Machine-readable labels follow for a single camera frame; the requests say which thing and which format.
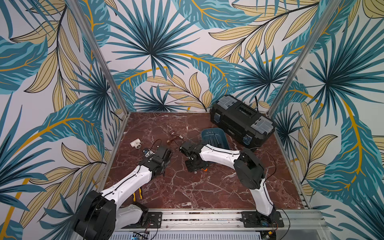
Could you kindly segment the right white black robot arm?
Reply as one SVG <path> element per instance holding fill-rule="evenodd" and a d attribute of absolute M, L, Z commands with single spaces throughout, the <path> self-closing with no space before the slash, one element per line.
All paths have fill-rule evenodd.
<path fill-rule="evenodd" d="M 276 208 L 266 187 L 265 168 L 252 150 L 233 151 L 209 144 L 184 142 L 179 151 L 187 157 L 185 164 L 189 172 L 205 170 L 212 163 L 235 170 L 256 204 L 256 216 L 250 219 L 250 223 L 266 227 L 275 222 Z"/>

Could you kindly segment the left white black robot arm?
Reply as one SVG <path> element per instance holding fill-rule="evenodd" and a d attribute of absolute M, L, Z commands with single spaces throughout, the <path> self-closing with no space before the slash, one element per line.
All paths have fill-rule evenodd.
<path fill-rule="evenodd" d="M 164 146 L 149 150 L 122 180 L 101 192 L 89 192 L 75 216 L 74 232 L 84 240 L 108 240 L 114 231 L 124 227 L 146 227 L 150 222 L 148 208 L 140 203 L 123 208 L 122 204 L 139 188 L 165 173 L 172 153 Z"/>

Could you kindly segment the teal plastic storage box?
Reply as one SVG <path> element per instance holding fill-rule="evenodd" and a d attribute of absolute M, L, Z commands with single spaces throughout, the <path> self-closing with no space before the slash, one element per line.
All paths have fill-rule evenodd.
<path fill-rule="evenodd" d="M 230 146 L 225 132 L 220 128 L 204 129 L 201 132 L 203 143 L 213 147 L 229 150 Z"/>

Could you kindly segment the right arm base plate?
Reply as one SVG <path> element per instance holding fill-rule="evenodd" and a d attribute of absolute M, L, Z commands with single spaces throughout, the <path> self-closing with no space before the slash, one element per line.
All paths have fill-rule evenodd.
<path fill-rule="evenodd" d="M 245 228 L 282 228 L 285 226 L 280 212 L 274 212 L 268 216 L 257 211 L 241 212 L 240 221 Z"/>

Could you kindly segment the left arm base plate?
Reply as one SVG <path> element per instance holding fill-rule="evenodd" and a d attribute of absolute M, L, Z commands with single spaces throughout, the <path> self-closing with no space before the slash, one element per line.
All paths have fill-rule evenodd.
<path fill-rule="evenodd" d="M 123 226 L 123 229 L 158 229 L 162 226 L 162 212 L 148 212 L 136 224 Z"/>

